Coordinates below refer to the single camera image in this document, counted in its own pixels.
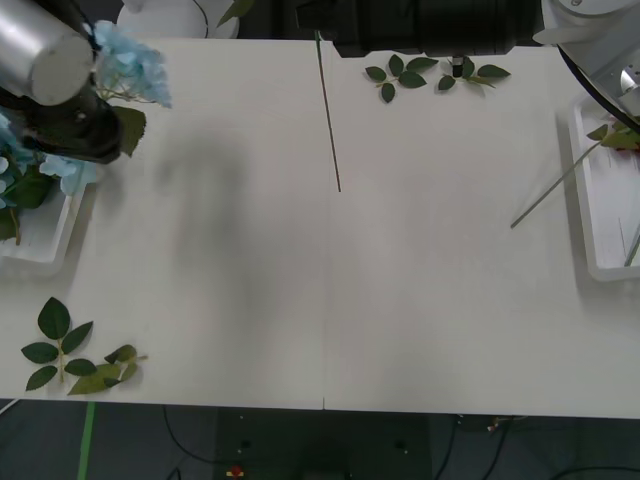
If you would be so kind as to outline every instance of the flower stem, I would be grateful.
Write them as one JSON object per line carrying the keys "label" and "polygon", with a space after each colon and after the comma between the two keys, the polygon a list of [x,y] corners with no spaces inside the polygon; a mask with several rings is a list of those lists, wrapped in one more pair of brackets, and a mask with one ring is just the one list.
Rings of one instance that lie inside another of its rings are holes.
{"label": "flower stem", "polygon": [[20,242],[22,241],[22,234],[20,233],[20,224],[18,223],[18,217],[16,217],[15,209],[10,208],[9,214],[11,215],[11,221],[13,221],[13,226],[16,229],[16,245],[19,247]]}
{"label": "flower stem", "polygon": [[584,159],[585,159],[585,158],[587,158],[587,157],[589,156],[589,154],[590,154],[591,152],[593,152],[597,147],[599,147],[601,143],[602,143],[602,141],[600,141],[600,142],[596,143],[596,144],[595,144],[595,145],[593,145],[591,148],[589,148],[589,150],[587,150],[586,152],[584,152],[584,154],[582,154],[582,156],[581,156],[578,160],[576,160],[576,163],[574,163],[574,164],[571,166],[571,168],[570,168],[569,170],[567,170],[566,172],[564,172],[564,173],[562,174],[562,176],[561,176],[561,177],[560,177],[560,178],[559,178],[559,179],[558,179],[558,180],[557,180],[553,185],[551,185],[551,187],[550,187],[546,192],[544,192],[544,193],[540,196],[540,198],[538,198],[538,200],[536,200],[536,201],[533,203],[533,205],[531,205],[531,206],[527,209],[527,211],[526,211],[526,212],[524,212],[522,215],[520,215],[520,216],[517,218],[517,220],[511,224],[511,229],[516,228],[516,227],[517,227],[517,226],[518,226],[518,225],[519,225],[519,224],[520,224],[520,223],[521,223],[525,218],[527,218],[527,216],[528,216],[531,212],[533,212],[533,211],[535,210],[535,208],[536,208],[538,205],[540,205],[540,204],[542,203],[542,201],[543,201],[545,198],[547,198],[547,197],[549,196],[549,194],[550,194],[551,192],[553,192],[553,191],[555,190],[555,188],[556,188],[558,185],[560,185],[560,184],[564,181],[564,179],[565,179],[565,178],[567,178],[569,175],[571,175],[571,174],[576,170],[576,168],[578,168],[580,165],[582,165],[582,162],[584,162]]}
{"label": "flower stem", "polygon": [[636,258],[636,254],[638,253],[638,248],[640,248],[640,235],[639,234],[640,234],[640,226],[638,227],[638,234],[636,234],[636,240],[635,240],[635,243],[633,244],[633,248],[629,252],[629,256],[627,257],[626,261],[624,262],[624,266],[625,267],[630,267],[631,264],[633,263],[633,260]]}
{"label": "flower stem", "polygon": [[62,351],[62,342],[58,339],[58,358],[60,359],[60,383],[64,383],[64,352]]}

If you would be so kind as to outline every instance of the thin green stick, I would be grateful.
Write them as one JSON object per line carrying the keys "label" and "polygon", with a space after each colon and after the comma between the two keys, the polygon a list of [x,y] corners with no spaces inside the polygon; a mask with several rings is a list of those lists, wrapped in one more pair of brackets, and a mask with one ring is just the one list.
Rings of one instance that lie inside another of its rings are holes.
{"label": "thin green stick", "polygon": [[593,145],[589,150],[587,150],[586,152],[584,152],[584,154],[583,154],[583,155],[582,155],[578,160],[576,160],[576,163],[574,163],[574,164],[571,166],[571,168],[570,168],[569,170],[567,170],[566,172],[564,172],[564,173],[562,174],[562,176],[561,176],[561,177],[556,181],[556,183],[554,183],[553,185],[551,185],[551,187],[550,187],[546,192],[544,192],[544,193],[540,196],[540,198],[538,198],[538,200],[536,200],[536,201],[533,203],[533,205],[531,205],[531,206],[527,209],[527,211],[526,211],[526,212],[524,212],[522,215],[520,215],[520,216],[518,217],[518,219],[517,219],[515,222],[513,222],[513,223],[511,224],[511,229],[516,228],[516,227],[520,224],[520,222],[522,222],[525,218],[527,218],[527,216],[528,216],[531,212],[533,212],[533,211],[535,210],[535,208],[536,208],[538,205],[540,205],[540,204],[542,203],[542,201],[543,201],[545,198],[547,198],[547,197],[549,196],[549,194],[550,194],[551,192],[553,192],[553,191],[555,190],[555,188],[556,188],[558,185],[560,185],[560,184],[564,181],[564,179],[565,179],[565,178],[567,178],[569,175],[571,175],[571,174],[575,171],[575,169],[576,169],[576,168],[578,168],[580,165],[582,165],[582,162],[584,161],[584,159],[585,159],[585,158],[587,158],[587,157],[589,156],[589,154],[590,154],[591,152],[593,152],[597,147],[599,147],[601,143],[602,143],[602,141],[600,141],[600,142],[596,143],[596,144],[595,144],[595,145]]}
{"label": "thin green stick", "polygon": [[93,433],[93,419],[95,417],[95,402],[87,403],[87,415],[84,418],[84,432],[80,444],[80,464],[78,465],[78,480],[87,479],[89,469],[89,451],[91,450],[91,434]]}

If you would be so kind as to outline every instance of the green leaf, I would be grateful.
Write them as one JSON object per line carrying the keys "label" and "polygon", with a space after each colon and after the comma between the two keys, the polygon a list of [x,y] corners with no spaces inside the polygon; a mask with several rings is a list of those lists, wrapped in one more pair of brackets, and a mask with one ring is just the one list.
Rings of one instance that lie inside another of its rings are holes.
{"label": "green leaf", "polygon": [[71,375],[75,375],[76,377],[86,377],[88,375],[93,375],[98,371],[98,369],[89,360],[79,358],[77,360],[71,360],[64,368],[64,371]]}
{"label": "green leaf", "polygon": [[58,358],[58,349],[49,343],[38,342],[27,345],[22,354],[33,363],[49,363]]}
{"label": "green leaf", "polygon": [[604,140],[604,137],[607,136],[607,133],[609,133],[609,126],[601,125],[600,127],[596,128],[593,132],[587,134],[587,137],[589,137],[591,140],[595,140],[596,142],[599,142],[600,140]]}
{"label": "green leaf", "polygon": [[427,82],[419,74],[415,72],[404,72],[398,79],[400,85],[407,88],[424,87]]}
{"label": "green leaf", "polygon": [[506,78],[510,75],[505,69],[495,65],[484,65],[478,70],[478,76],[484,78]]}
{"label": "green leaf", "polygon": [[51,340],[59,340],[69,331],[69,310],[60,300],[51,297],[38,316],[40,331]]}
{"label": "green leaf", "polygon": [[404,72],[404,62],[402,59],[394,55],[389,60],[389,70],[394,77],[399,77],[402,72]]}
{"label": "green leaf", "polygon": [[55,180],[40,173],[38,167],[30,166],[24,177],[16,180],[14,189],[5,198],[18,208],[33,210],[42,205],[54,183]]}
{"label": "green leaf", "polygon": [[379,67],[367,67],[365,71],[374,82],[384,82],[387,79],[387,72]]}
{"label": "green leaf", "polygon": [[138,355],[138,352],[134,347],[132,347],[131,345],[124,345],[112,354],[104,357],[104,359],[108,363],[114,364],[116,363],[116,361],[126,362],[127,360],[131,360],[132,358],[136,358],[136,355]]}
{"label": "green leaf", "polygon": [[91,331],[93,327],[93,322],[85,323],[84,325],[80,325],[78,328],[74,328],[69,332],[69,334],[64,337],[62,340],[62,351],[69,355],[76,348],[80,346],[82,341],[86,338],[86,336]]}
{"label": "green leaf", "polygon": [[462,78],[469,78],[476,71],[476,64],[469,57],[464,57],[462,62]]}
{"label": "green leaf", "polygon": [[122,151],[129,156],[138,148],[140,139],[147,128],[147,117],[140,110],[126,107],[112,107],[122,123]]}
{"label": "green leaf", "polygon": [[620,132],[607,135],[605,139],[602,140],[602,146],[609,148],[623,148],[625,150],[635,150],[638,148],[638,144],[633,137]]}
{"label": "green leaf", "polygon": [[127,380],[130,380],[131,377],[133,377],[137,371],[138,371],[138,364],[130,363],[129,366],[124,371],[124,373],[122,374],[122,378],[120,379],[120,381],[126,382]]}
{"label": "green leaf", "polygon": [[233,4],[218,22],[218,27],[224,25],[233,17],[243,17],[249,12],[249,10],[251,10],[251,7],[253,7],[253,0],[234,0]]}
{"label": "green leaf", "polygon": [[56,373],[58,373],[58,369],[53,365],[41,368],[29,377],[29,381],[27,382],[27,392],[44,387],[53,377],[56,376]]}
{"label": "green leaf", "polygon": [[117,378],[105,378],[104,379],[104,386],[107,388],[113,388],[116,385],[118,385],[120,382],[120,380],[118,380]]}
{"label": "green leaf", "polygon": [[467,82],[475,83],[477,85],[486,85],[487,87],[491,87],[491,88],[496,88],[493,86],[493,84],[489,80],[482,77],[469,77],[467,78]]}
{"label": "green leaf", "polygon": [[104,384],[105,378],[116,380],[120,376],[120,367],[118,365],[98,365],[97,371],[87,377],[80,377],[73,386],[69,395],[88,395],[107,390]]}
{"label": "green leaf", "polygon": [[396,87],[394,87],[392,84],[390,83],[385,83],[382,86],[382,100],[384,100],[384,103],[391,103],[391,101],[395,98],[396,96]]}
{"label": "green leaf", "polygon": [[446,90],[450,90],[456,84],[456,79],[451,75],[445,75],[440,79],[440,83],[438,83],[438,90],[444,92]]}
{"label": "green leaf", "polygon": [[627,126],[626,126],[624,123],[622,123],[620,120],[616,120],[616,121],[615,121],[615,123],[613,124],[613,129],[614,129],[616,132],[619,132],[619,131],[624,130],[624,129],[626,129],[626,128],[629,128],[629,127],[627,127]]}
{"label": "green leaf", "polygon": [[437,64],[438,61],[433,58],[419,57],[414,58],[407,64],[407,70],[409,72],[422,73]]}
{"label": "green leaf", "polygon": [[[0,210],[0,242],[16,238],[18,235],[16,225],[13,223],[13,218],[11,217],[11,210],[12,209],[9,208],[3,208]],[[18,222],[18,228],[20,228],[20,217],[15,210],[13,210],[13,212],[15,219]]]}

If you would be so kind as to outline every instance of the white tabletop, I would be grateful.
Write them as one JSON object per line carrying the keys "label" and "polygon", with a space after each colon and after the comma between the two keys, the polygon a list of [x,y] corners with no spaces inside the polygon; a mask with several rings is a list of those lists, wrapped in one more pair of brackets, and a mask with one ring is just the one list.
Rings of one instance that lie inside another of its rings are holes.
{"label": "white tabletop", "polygon": [[554,50],[479,59],[512,71],[495,91],[437,95],[436,69],[384,105],[362,72],[390,54],[325,45],[338,194],[313,43],[153,44],[175,108],[145,108],[61,275],[0,283],[0,397],[55,295],[95,322],[83,355],[150,356],[100,401],[640,417],[640,285],[590,279],[575,189],[509,230],[571,161]]}
{"label": "white tabletop", "polygon": [[331,196],[330,409],[640,417],[640,284],[586,270],[575,187],[510,223],[570,165],[581,93],[553,49],[496,90],[376,98],[331,57],[344,193]]}

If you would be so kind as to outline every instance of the leaf sprig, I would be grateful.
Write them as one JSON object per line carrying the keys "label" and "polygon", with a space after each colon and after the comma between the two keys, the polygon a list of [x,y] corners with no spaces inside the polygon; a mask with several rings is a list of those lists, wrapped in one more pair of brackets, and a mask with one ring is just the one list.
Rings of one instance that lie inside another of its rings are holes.
{"label": "leaf sprig", "polygon": [[[640,122],[640,117],[636,117],[636,121]],[[638,148],[638,145],[640,145],[640,135],[620,121],[616,121],[612,127],[608,124],[601,125],[593,132],[587,134],[587,137],[596,143],[589,147],[589,149],[587,149],[587,151],[584,152],[582,156],[580,156],[580,158],[578,158],[578,160],[576,160],[575,163],[566,172],[564,172],[553,185],[551,185],[551,187],[540,195],[540,197],[538,197],[538,199],[511,224],[512,229],[516,228],[525,218],[527,218],[527,216],[533,212],[535,208],[565,180],[565,178],[574,173],[576,169],[584,163],[584,160],[589,156],[589,154],[596,148],[603,146],[617,150],[635,150]],[[630,266],[633,262],[638,251],[638,247],[640,247],[640,243],[637,243],[631,249],[631,253],[625,262],[625,267]]]}
{"label": "leaf sprig", "polygon": [[27,391],[37,390],[49,383],[56,374],[60,374],[60,383],[64,383],[64,373],[79,377],[69,395],[97,393],[129,380],[138,370],[137,362],[146,356],[138,356],[131,345],[120,347],[105,357],[104,365],[93,364],[90,360],[77,358],[65,363],[66,355],[73,353],[87,338],[93,328],[88,322],[69,331],[71,316],[69,310],[56,298],[50,298],[38,316],[40,331],[56,345],[48,342],[36,342],[22,349],[22,354],[31,362],[46,365],[37,370],[27,381]]}
{"label": "leaf sprig", "polygon": [[437,60],[427,57],[418,57],[405,65],[398,55],[393,55],[389,60],[388,69],[391,78],[380,67],[367,67],[365,69],[371,80],[377,83],[380,88],[380,95],[385,103],[391,103],[396,97],[396,87],[393,82],[398,82],[405,88],[415,89],[424,87],[427,82],[422,77],[422,73],[438,64]]}
{"label": "leaf sprig", "polygon": [[[469,57],[464,57],[462,62],[462,81],[467,83],[496,88],[494,83],[497,80],[509,76],[511,73],[495,65],[484,65],[476,72],[476,65]],[[438,83],[438,90],[441,92],[451,90],[458,80],[452,75],[443,75]]]}

